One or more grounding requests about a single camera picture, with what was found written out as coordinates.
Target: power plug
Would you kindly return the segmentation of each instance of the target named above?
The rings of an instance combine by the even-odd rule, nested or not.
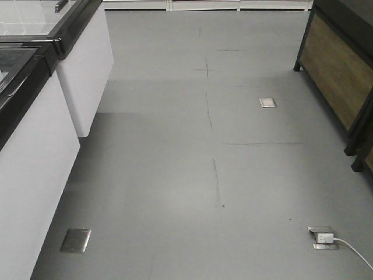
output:
[[[316,232],[315,240],[317,244],[333,244],[334,233],[333,232]]]

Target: white counter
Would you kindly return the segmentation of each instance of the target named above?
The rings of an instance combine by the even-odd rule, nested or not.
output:
[[[0,279],[28,280],[79,142],[56,74],[0,151]]]

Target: wooden cabinet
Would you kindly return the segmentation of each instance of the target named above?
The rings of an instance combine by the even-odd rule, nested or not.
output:
[[[359,18],[346,2],[315,1],[294,70],[302,67],[316,84],[319,96],[346,133],[346,154],[353,155],[364,145],[368,130],[373,127],[372,54],[356,34],[364,28],[364,34],[372,31],[373,36],[373,29],[370,30],[366,19]],[[350,23],[346,25],[343,18],[335,17],[338,9]],[[345,26],[360,29],[354,33]]]

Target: display freezer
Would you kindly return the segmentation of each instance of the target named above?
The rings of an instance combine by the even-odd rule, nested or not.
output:
[[[51,43],[79,137],[89,134],[114,63],[101,0],[0,0],[0,43]]]
[[[79,150],[53,46],[0,45],[0,279],[30,279]]]

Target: gray floor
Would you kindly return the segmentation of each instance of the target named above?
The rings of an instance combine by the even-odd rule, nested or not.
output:
[[[115,66],[32,279],[371,279],[307,233],[373,260],[369,181],[291,70],[307,17],[107,12]],[[83,227],[86,253],[60,253]]]

